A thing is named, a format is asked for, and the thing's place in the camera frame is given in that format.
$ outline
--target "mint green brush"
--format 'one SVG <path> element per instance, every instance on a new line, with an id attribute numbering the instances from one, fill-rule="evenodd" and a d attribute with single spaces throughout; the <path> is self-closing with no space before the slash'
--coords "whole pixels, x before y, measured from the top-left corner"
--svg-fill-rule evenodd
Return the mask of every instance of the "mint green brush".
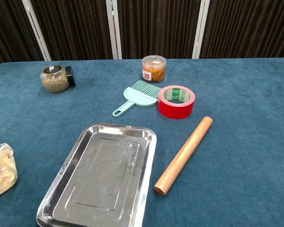
<path id="1" fill-rule="evenodd" d="M 134 85 L 124 90 L 123 96 L 127 102 L 113 112 L 113 117 L 121 116 L 133 105 L 142 107 L 155 105 L 158 101 L 160 90 L 161 88 L 142 80 L 137 81 Z"/>

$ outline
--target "food bag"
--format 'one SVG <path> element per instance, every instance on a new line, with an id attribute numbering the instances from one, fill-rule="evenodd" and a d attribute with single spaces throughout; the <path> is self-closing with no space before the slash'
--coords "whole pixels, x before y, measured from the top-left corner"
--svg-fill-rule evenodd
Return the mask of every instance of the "food bag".
<path id="1" fill-rule="evenodd" d="M 18 174 L 14 151 L 7 144 L 0 144 L 0 195 L 10 189 L 17 181 Z"/>

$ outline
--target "plastic jar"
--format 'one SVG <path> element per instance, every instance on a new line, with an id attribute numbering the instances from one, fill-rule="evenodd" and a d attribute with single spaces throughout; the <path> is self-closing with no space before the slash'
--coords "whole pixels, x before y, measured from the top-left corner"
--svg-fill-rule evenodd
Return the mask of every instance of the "plastic jar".
<path id="1" fill-rule="evenodd" d="M 47 66 L 41 70 L 41 82 L 43 87 L 50 92 L 62 92 L 69 86 L 75 86 L 75 79 L 70 66 Z"/>
<path id="2" fill-rule="evenodd" d="M 142 78 L 146 81 L 161 82 L 165 78 L 166 59 L 149 55 L 142 59 Z"/>

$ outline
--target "wooden rolling pin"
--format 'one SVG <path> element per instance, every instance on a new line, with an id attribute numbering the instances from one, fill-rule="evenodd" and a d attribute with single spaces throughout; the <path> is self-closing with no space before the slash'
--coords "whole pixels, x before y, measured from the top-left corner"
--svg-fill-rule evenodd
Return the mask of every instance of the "wooden rolling pin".
<path id="1" fill-rule="evenodd" d="M 178 177 L 186 162 L 189 160 L 196 147 L 201 142 L 203 136 L 212 125 L 213 120 L 210 117 L 204 117 L 188 138 L 186 143 L 171 161 L 170 165 L 164 171 L 160 179 L 156 182 L 154 190 L 162 196 L 165 196 L 170 187 Z"/>

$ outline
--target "curtain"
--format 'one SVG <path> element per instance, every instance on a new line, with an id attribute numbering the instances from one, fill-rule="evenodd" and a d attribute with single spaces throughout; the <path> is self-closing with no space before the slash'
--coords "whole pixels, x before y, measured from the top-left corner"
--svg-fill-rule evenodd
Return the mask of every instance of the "curtain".
<path id="1" fill-rule="evenodd" d="M 0 0 L 0 63 L 43 61 L 21 0 Z"/>
<path id="2" fill-rule="evenodd" d="M 191 58 L 201 0 L 118 0 L 122 58 Z"/>
<path id="3" fill-rule="evenodd" d="M 31 0 L 52 60 L 112 59 L 105 0 Z"/>
<path id="4" fill-rule="evenodd" d="M 200 58 L 284 57 L 284 0 L 212 0 Z"/>

